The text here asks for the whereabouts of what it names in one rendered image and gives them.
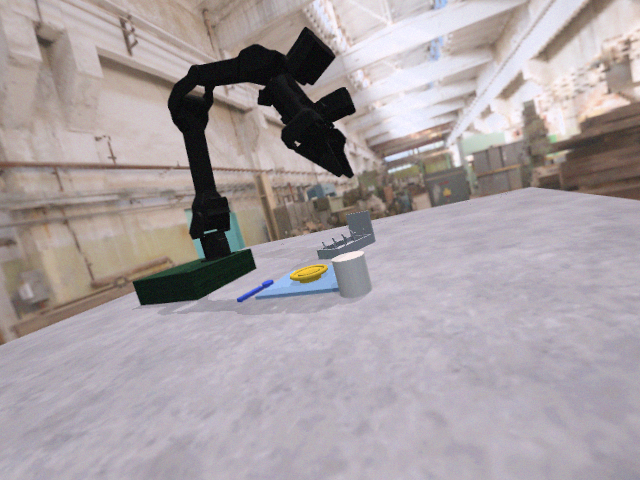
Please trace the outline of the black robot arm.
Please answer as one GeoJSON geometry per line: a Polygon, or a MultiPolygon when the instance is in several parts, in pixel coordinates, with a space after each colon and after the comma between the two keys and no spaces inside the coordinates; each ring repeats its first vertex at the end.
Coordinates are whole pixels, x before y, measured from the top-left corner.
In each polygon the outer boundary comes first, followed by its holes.
{"type": "MultiPolygon", "coordinates": [[[[206,260],[215,261],[236,252],[231,252],[225,231],[230,230],[228,199],[217,192],[209,150],[204,130],[208,123],[209,110],[214,103],[215,86],[250,82],[262,86],[258,104],[273,105],[281,115],[284,105],[293,96],[305,94],[300,85],[313,85],[334,61],[335,55],[313,31],[304,27],[287,55],[277,50],[266,49],[260,44],[249,45],[237,57],[202,65],[192,65],[188,74],[175,83],[168,101],[173,123],[184,136],[189,167],[195,187],[192,205],[190,237],[200,238],[206,260]],[[298,82],[296,82],[295,80],[298,82]],[[196,86],[205,86],[202,97],[190,93],[196,86]],[[206,231],[214,230],[204,234],[206,231]],[[205,236],[205,237],[204,237],[205,236]]],[[[331,125],[356,112],[346,87],[307,104],[331,125]]]]}

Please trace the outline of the light blue flat square mat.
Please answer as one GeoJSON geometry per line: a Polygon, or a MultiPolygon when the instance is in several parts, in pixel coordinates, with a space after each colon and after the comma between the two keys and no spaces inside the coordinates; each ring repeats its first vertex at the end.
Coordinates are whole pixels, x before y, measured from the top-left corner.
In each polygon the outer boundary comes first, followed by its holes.
{"type": "Polygon", "coordinates": [[[300,283],[293,281],[290,275],[295,272],[291,271],[280,280],[266,288],[256,296],[256,299],[273,299],[292,296],[312,295],[321,293],[340,292],[334,272],[333,265],[327,266],[328,270],[323,273],[320,279],[310,283],[300,283]]]}

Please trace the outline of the yellow plate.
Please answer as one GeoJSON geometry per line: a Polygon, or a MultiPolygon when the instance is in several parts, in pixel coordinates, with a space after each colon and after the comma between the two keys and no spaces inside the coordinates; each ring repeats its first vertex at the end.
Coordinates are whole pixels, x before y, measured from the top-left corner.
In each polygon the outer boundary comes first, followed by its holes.
{"type": "Polygon", "coordinates": [[[327,270],[327,265],[312,265],[293,272],[290,275],[290,279],[293,281],[300,281],[300,283],[310,283],[320,279],[322,277],[321,275],[327,270]]]}

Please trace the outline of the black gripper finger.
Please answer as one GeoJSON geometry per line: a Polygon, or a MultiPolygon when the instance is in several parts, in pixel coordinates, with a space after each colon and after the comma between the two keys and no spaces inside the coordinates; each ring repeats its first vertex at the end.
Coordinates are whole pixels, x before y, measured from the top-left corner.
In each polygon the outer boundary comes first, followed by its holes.
{"type": "Polygon", "coordinates": [[[328,137],[329,127],[322,124],[294,152],[340,177],[344,171],[328,143],[328,137]]]}
{"type": "Polygon", "coordinates": [[[340,166],[342,167],[344,175],[348,178],[351,178],[354,176],[354,172],[344,152],[345,143],[346,139],[343,137],[331,149],[334,152],[340,166]]]}

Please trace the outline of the blue spoon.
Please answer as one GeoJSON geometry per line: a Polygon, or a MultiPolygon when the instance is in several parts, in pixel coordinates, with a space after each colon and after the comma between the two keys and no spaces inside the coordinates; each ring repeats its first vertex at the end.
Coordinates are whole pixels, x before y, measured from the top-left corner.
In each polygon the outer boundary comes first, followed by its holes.
{"type": "Polygon", "coordinates": [[[249,292],[249,293],[246,293],[246,294],[244,294],[244,295],[240,296],[239,298],[237,298],[237,301],[238,301],[238,302],[242,302],[242,301],[246,300],[247,298],[249,298],[249,297],[251,297],[251,296],[254,296],[254,295],[256,295],[258,292],[262,291],[262,290],[263,290],[263,288],[268,288],[268,287],[269,287],[269,286],[271,286],[272,284],[274,284],[274,283],[273,283],[273,280],[265,281],[265,282],[263,282],[263,283],[262,283],[262,286],[259,286],[259,287],[255,288],[255,290],[253,290],[253,291],[251,291],[251,292],[249,292]]]}

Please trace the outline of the grey cylinder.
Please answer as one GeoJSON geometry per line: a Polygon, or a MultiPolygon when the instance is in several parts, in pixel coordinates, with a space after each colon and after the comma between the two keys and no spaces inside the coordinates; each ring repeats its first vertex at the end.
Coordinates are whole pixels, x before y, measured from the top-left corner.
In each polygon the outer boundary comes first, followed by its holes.
{"type": "Polygon", "coordinates": [[[363,251],[341,254],[332,259],[332,264],[343,298],[358,298],[372,291],[371,279],[363,251]]]}

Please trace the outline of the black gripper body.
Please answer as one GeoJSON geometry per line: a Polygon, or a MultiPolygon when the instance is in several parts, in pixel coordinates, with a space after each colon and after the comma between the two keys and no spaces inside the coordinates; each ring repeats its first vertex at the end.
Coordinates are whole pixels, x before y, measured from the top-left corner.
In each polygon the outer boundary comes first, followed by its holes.
{"type": "MultiPolygon", "coordinates": [[[[281,139],[288,149],[295,150],[297,148],[295,141],[301,144],[322,124],[328,127],[331,125],[327,120],[324,121],[315,110],[309,108],[307,99],[308,96],[305,94],[293,96],[281,111],[281,121],[286,124],[282,129],[281,139]]],[[[347,139],[338,129],[333,128],[329,131],[328,143],[330,147],[332,148],[343,137],[347,139]]]]}

